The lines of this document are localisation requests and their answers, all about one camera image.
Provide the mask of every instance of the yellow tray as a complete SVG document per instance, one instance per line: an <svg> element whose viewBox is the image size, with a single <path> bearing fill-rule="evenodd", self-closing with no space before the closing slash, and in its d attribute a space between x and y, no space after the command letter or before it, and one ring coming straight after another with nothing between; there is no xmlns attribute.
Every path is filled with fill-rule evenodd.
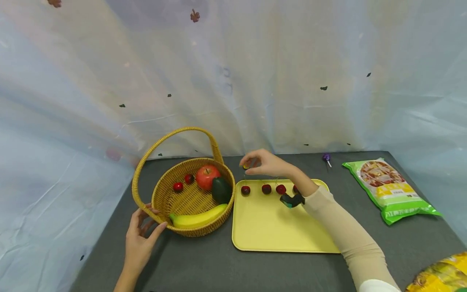
<svg viewBox="0 0 467 292"><path fill-rule="evenodd" d="M318 185L328 186L319 179ZM263 184L270 184L272 192L265 195ZM340 253L330 235L301 205L287 208L276 193L277 185L284 185L293 196L293 183L288 179L242 180L235 186L232 242L245 251ZM243 196L242 186L251 193Z"/></svg>

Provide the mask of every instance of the wicker basket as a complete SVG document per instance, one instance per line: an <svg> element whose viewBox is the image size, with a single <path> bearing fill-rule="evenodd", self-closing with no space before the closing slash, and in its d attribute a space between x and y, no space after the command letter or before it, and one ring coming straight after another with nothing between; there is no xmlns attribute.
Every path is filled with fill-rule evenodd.
<svg viewBox="0 0 467 292"><path fill-rule="evenodd" d="M200 131L205 133L209 137L211 142L211 149L214 159L211 158L194 158L183 161L169 169L159 180L154 192L152 193L152 207L160 211L158 215L154 215L141 201L138 193L138 180L140 177L141 169L148 159L149 155L159 146L162 142L167 140L167 138L178 134L184 131ZM211 192L203 191L195 183L187 185L184 182L184 177L186 174L196 175L198 169L204 165L212 164L214 165L226 181L232 186L232 197L227 205L227 208L224 212L217 217L214 221L207 223L198 228L182 229L176 228L172 225L170 221L169 214L175 213L177 215L195 215L202 212L206 212L217 205L217 203L212 199ZM183 182L184 189L181 193L175 193L173 191L173 184L176 182ZM219 148L217 146L216 140L214 137L206 130L196 127L187 127L180 128L173 131L170 134L165 135L159 141L157 141L143 156L136 171L134 172L133 182L131 185L131 191L133 193L133 199L136 204L144 210L151 218L153 218L157 223L162 223L167 221L167 228L173 230L174 232L181 234L187 237L199 237L211 233L212 231L219 228L229 216L232 206L234 205L234 194L233 189L235 185L234 175L224 164L222 155L220 154Z"/></svg>

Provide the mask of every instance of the hand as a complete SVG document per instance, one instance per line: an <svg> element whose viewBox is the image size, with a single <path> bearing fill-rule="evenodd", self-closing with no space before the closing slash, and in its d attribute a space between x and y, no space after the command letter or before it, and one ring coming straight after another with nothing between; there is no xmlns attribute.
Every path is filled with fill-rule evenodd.
<svg viewBox="0 0 467 292"><path fill-rule="evenodd" d="M146 204L146 207L154 214L159 214L158 210L151 208L151 203ZM151 221L142 226L144 219L148 217L149 215L143 210L136 210L131 216L130 227L127 231L125 264L123 265L123 270L137 276L139 276L144 266L148 263L154 244L167 226L167 222L159 224L149 238L146 238L146 232L156 223L151 219Z"/></svg>
<svg viewBox="0 0 467 292"><path fill-rule="evenodd" d="M240 160L240 166L250 167L245 171L248 175L265 174L272 177L288 177L294 168L288 162L265 149L259 149L246 154Z"/></svg>

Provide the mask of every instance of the purple lollipop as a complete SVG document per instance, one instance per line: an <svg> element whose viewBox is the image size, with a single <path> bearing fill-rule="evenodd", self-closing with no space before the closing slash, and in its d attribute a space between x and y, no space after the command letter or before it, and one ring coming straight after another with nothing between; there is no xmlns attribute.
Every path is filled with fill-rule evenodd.
<svg viewBox="0 0 467 292"><path fill-rule="evenodd" d="M325 154L323 155L323 160L327 162L327 165L329 165L329 167L332 167L332 166L331 166L331 163L330 163L330 161L331 161L331 155L330 155L329 153L325 153Z"/></svg>

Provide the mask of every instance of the avocado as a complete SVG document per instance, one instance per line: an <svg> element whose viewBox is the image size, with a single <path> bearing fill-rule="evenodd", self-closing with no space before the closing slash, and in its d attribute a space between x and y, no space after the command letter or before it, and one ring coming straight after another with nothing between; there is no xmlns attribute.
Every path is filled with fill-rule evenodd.
<svg viewBox="0 0 467 292"><path fill-rule="evenodd" d="M225 178L219 177L212 180L212 198L218 204L227 204L232 196L232 187Z"/></svg>

